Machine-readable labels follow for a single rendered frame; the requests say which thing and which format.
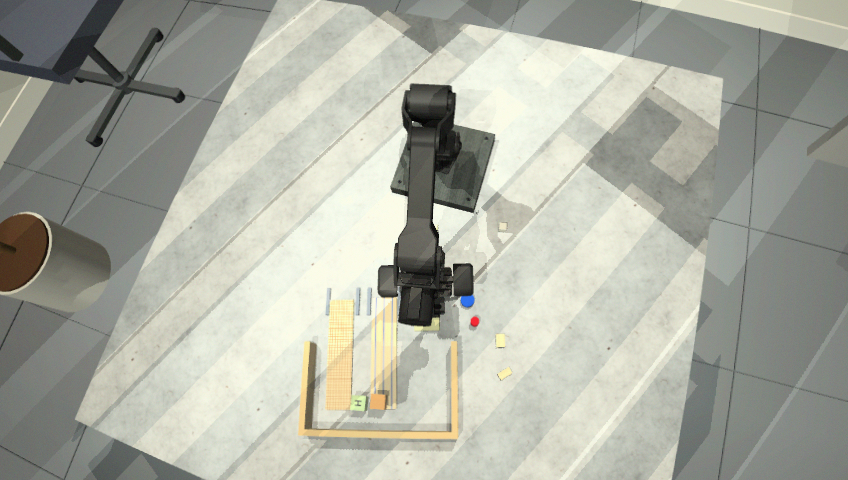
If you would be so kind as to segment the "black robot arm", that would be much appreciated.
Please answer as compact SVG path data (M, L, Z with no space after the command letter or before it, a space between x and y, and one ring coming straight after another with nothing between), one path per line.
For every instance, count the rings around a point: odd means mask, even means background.
M437 293L444 279L445 253L433 224L435 174L449 173L462 143L460 132L452 130L453 87L411 83L409 89L401 106L410 150L407 221L394 247L394 286L403 286L398 323L430 327L432 318L445 313L445 299ZM413 127L412 121L422 127Z

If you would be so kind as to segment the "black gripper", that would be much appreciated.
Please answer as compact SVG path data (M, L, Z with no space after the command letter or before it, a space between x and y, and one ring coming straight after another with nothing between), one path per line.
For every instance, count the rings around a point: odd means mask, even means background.
M437 293L440 293L440 297L450 297L452 286L454 296L474 294L473 266L470 263L453 264L453 276L452 269L444 267L444 279L440 280ZM394 265L381 265L378 268L377 292L381 298L398 297L397 286L394 286Z

